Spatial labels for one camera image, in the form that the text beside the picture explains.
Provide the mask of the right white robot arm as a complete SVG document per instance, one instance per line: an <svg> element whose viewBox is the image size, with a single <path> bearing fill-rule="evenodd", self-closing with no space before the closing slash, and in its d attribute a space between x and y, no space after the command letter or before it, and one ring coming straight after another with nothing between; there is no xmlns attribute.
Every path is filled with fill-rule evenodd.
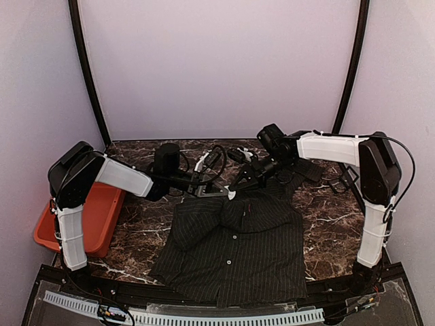
<svg viewBox="0 0 435 326"><path fill-rule="evenodd" d="M383 132L367 135L332 134L300 130L284 134L276 124L265 126L257 135L267 155L258 159L246 149L230 149L231 160L241 164L232 192L265 187L269 178L302 160L323 160L347 165L347 186L354 187L362 200L364 227L356 266L361 268L347 279L347 289L360 295L373 283L373 269L382 258L391 234L392 217L405 195L400 191L402 169L393 144L403 143Z"/></svg>

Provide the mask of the black pinstriped shirt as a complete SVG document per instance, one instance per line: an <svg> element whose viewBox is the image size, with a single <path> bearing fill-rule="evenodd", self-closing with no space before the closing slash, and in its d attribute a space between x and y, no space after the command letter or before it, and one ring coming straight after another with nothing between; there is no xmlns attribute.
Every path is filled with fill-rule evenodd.
<svg viewBox="0 0 435 326"><path fill-rule="evenodd" d="M302 215L295 191L318 181L322 168L302 160L288 170L289 183L269 179L266 187L227 197L187 198L173 212L166 244L150 276L168 287L189 277L200 283L246 278L258 285L271 278L300 291L305 281Z"/></svg>

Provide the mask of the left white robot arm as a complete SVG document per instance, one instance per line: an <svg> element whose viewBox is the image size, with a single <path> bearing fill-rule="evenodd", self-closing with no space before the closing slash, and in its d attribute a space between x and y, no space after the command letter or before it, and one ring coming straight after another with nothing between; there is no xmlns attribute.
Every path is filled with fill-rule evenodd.
<svg viewBox="0 0 435 326"><path fill-rule="evenodd" d="M85 141L76 143L48 171L52 214L56 215L56 233L64 266L72 271L70 286L81 296L96 290L93 277L81 270L88 265L84 246L84 205L95 183L106 184L136 197L156 202L177 189L197 198L227 196L217 176L206 172L217 163L223 173L228 156L221 145L203 154L193 168L182 170L184 153L176 143L165 143L154 152L154 160L146 170L139 170L96 150Z"/></svg>

